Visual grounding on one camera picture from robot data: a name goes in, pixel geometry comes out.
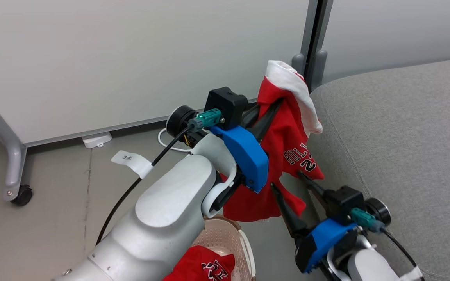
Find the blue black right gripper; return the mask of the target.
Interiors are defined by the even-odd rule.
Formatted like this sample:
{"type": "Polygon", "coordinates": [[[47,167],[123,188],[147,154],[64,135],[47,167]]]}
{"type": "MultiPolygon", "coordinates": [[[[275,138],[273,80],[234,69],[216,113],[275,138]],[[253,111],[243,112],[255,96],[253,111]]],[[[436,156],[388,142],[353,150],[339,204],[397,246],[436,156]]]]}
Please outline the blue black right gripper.
{"type": "Polygon", "coordinates": [[[372,231],[370,218],[375,228],[389,226],[391,214],[388,207],[375,198],[325,199],[326,190],[307,176],[297,171],[298,178],[315,195],[321,205],[328,206],[330,215],[313,229],[292,210],[280,189],[270,183],[275,201],[291,238],[297,242],[295,263],[303,273],[320,268],[329,280],[363,280],[364,271],[357,269],[357,254],[363,250],[374,250],[368,240],[372,231]]]}

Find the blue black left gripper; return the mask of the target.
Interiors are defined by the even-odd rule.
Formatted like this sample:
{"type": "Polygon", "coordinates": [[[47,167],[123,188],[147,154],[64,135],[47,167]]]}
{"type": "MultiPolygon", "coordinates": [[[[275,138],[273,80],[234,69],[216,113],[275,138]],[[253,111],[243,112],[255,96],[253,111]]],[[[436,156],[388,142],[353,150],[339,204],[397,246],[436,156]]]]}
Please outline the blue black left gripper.
{"type": "Polygon", "coordinates": [[[192,149],[208,135],[218,137],[237,165],[237,181],[259,193],[268,178],[268,156],[260,142],[283,101],[278,99],[272,103],[262,117],[257,103],[244,113],[243,106],[239,105],[226,106],[224,109],[214,106],[203,112],[182,105],[167,119],[166,132],[172,137],[179,135],[178,140],[192,149]]]}

